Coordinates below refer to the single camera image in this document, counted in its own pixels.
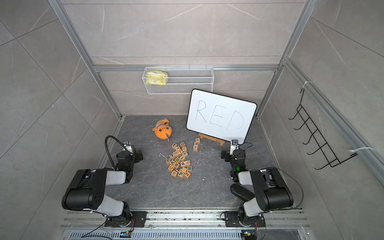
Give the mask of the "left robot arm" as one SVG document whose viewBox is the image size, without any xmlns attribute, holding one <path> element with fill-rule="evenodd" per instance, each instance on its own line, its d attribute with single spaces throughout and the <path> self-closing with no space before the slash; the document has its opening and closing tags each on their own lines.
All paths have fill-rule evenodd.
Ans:
<svg viewBox="0 0 384 240">
<path fill-rule="evenodd" d="M 114 163 L 108 148 L 109 139 L 115 140 L 123 150 L 116 154 Z M 106 217 L 106 226 L 134 228 L 135 217 L 129 204 L 115 200 L 105 194 L 106 186 L 131 182 L 134 165 L 144 159 L 129 141 L 121 142 L 114 136 L 106 136 L 105 149 L 111 168 L 78 170 L 62 198 L 62 207 L 70 211 L 90 211 Z"/>
</svg>

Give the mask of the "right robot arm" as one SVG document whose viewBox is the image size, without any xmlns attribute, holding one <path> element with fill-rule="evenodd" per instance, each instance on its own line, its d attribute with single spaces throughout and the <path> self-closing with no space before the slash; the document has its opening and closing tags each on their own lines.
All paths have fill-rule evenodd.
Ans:
<svg viewBox="0 0 384 240">
<path fill-rule="evenodd" d="M 304 190 L 297 180 L 277 167 L 258 170 L 246 169 L 246 152 L 241 149 L 222 150 L 221 158 L 231 164 L 234 184 L 230 192 L 242 201 L 237 211 L 225 211 L 220 219 L 226 227 L 257 227 L 264 224 L 263 214 L 271 211 L 287 211 L 299 208 L 304 201 Z M 302 199 L 294 203 L 294 197 L 281 173 L 291 178 L 301 190 Z"/>
</svg>

